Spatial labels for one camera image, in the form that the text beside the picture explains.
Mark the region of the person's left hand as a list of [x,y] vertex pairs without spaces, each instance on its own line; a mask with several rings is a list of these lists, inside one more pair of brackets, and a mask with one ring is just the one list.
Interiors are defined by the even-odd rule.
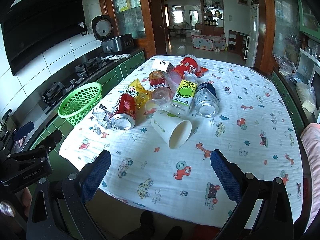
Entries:
[[31,195],[28,187],[26,187],[23,190],[23,193],[21,195],[21,202],[25,207],[25,211],[24,211],[25,215],[27,217],[29,217],[30,206],[31,206],[31,202],[32,202],[32,195]]

